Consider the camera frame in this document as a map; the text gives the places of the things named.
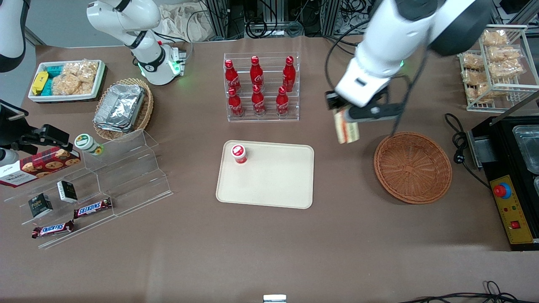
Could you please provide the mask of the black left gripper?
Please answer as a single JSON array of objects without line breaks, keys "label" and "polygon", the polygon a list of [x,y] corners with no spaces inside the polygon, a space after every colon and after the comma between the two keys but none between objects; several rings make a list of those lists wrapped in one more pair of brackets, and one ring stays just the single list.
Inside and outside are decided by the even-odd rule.
[{"label": "black left gripper", "polygon": [[391,103],[388,90],[382,90],[364,106],[358,107],[346,101],[334,91],[326,92],[328,109],[332,110],[334,119],[343,119],[346,122],[372,122],[379,120],[394,120],[403,112],[403,103]]}]

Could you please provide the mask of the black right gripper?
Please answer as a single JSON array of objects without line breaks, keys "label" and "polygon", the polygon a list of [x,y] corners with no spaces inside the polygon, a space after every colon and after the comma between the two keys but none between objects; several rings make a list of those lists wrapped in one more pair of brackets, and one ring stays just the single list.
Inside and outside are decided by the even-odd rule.
[{"label": "black right gripper", "polygon": [[27,123],[26,117],[29,112],[14,106],[8,102],[1,101],[0,110],[0,145],[2,148],[22,151],[35,155],[38,153],[36,147],[40,140],[46,145],[54,146],[59,152],[71,153],[74,145],[69,143],[69,134],[52,125],[44,125],[40,129],[32,127]]}]

